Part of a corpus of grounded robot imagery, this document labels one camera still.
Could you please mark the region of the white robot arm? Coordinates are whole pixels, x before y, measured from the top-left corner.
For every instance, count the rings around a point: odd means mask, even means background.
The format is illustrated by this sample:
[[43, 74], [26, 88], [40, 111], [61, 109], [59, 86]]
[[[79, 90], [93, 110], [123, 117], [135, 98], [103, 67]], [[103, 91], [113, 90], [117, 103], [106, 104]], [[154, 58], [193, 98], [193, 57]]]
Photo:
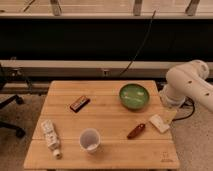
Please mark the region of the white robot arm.
[[167, 84], [159, 92], [164, 106], [179, 108], [187, 97], [213, 112], [213, 85], [206, 81], [210, 70], [202, 60], [176, 65], [166, 73]]

